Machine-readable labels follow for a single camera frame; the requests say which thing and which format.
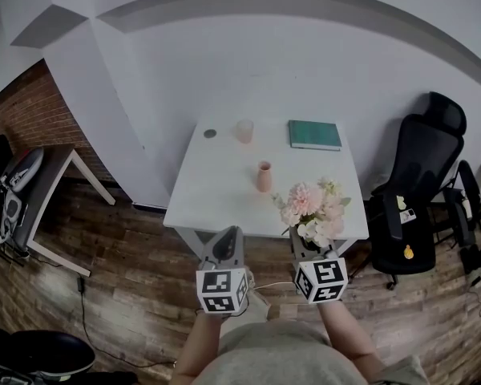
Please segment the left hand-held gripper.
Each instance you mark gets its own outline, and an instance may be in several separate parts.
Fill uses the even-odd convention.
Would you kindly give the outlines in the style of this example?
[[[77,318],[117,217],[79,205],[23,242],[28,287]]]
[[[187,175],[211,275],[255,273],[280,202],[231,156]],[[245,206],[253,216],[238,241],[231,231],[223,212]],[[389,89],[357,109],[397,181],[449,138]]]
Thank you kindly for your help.
[[[245,236],[238,226],[215,234],[205,245],[196,271],[196,294],[206,314],[238,316],[248,305],[249,279],[245,267],[221,265],[235,252],[235,263],[245,263]]]

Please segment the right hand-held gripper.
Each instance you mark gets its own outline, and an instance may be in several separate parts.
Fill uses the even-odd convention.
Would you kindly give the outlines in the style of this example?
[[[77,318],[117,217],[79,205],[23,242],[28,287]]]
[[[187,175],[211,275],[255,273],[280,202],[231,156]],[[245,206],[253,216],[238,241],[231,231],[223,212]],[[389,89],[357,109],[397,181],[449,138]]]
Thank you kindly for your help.
[[[300,238],[297,228],[289,229],[295,257],[293,284],[309,304],[333,302],[341,298],[348,284],[346,261],[339,257],[333,241],[326,247]]]

